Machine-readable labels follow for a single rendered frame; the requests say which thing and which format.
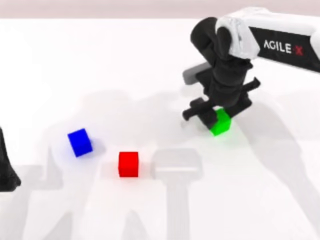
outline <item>blue cube's side face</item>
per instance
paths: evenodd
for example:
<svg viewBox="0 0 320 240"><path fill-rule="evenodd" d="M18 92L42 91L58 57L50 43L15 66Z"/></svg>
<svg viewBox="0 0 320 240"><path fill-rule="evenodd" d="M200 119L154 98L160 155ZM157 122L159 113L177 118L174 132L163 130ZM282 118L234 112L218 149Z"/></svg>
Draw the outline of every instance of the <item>blue cube's side face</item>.
<svg viewBox="0 0 320 240"><path fill-rule="evenodd" d="M68 134L69 141L76 157L93 151L90 139L85 129Z"/></svg>

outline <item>logo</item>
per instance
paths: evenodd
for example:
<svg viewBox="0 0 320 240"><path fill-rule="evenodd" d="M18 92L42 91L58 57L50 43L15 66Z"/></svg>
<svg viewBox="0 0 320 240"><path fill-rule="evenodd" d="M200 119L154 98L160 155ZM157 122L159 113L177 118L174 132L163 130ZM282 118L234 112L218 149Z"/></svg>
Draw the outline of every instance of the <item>logo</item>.
<svg viewBox="0 0 320 240"><path fill-rule="evenodd" d="M300 46L300 45L292 46L291 43L283 43L280 41L265 40L263 47L265 49L270 49L270 50L274 50L274 51L278 51L278 52L282 52L282 53L286 53L286 54L294 54L296 56L303 56L304 55L304 49L302 46Z"/></svg>

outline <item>green cube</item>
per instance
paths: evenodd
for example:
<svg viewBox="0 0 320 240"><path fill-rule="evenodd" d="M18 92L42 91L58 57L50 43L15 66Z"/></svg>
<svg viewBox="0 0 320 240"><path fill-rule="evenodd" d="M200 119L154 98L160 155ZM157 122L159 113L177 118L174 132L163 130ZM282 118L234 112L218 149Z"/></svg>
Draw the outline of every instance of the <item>green cube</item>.
<svg viewBox="0 0 320 240"><path fill-rule="evenodd" d="M214 136L225 133L230 129L231 118L223 108L216 111L218 122L210 129Z"/></svg>

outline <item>table surface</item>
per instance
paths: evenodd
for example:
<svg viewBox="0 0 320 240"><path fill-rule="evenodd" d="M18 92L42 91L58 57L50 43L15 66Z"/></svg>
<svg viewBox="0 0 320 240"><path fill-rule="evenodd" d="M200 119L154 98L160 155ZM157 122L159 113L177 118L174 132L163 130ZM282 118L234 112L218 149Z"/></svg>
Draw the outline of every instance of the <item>table surface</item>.
<svg viewBox="0 0 320 240"><path fill-rule="evenodd" d="M195 19L0 21L0 125L22 180L5 240L315 240L320 75L256 59L262 85L229 132L181 112L202 95ZM75 158L85 128L94 152ZM121 151L140 177L120 179Z"/></svg>

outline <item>red cube's top face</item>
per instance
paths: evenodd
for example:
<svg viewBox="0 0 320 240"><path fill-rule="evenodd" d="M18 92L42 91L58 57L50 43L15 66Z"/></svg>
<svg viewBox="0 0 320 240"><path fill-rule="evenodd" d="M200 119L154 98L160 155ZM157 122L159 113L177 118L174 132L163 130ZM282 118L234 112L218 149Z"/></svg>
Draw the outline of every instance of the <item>red cube's top face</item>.
<svg viewBox="0 0 320 240"><path fill-rule="evenodd" d="M136 168L139 164L138 152L120 152L119 167L120 168Z"/></svg>

